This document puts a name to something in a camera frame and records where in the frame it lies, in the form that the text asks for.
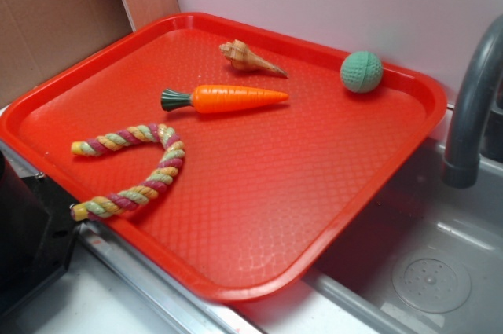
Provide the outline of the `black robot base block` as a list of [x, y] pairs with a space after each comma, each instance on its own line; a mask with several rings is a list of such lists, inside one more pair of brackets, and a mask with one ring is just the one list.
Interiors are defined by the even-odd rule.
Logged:
[[78, 229], [73, 203], [52, 178], [21, 177], [1, 156], [1, 318], [67, 272]]

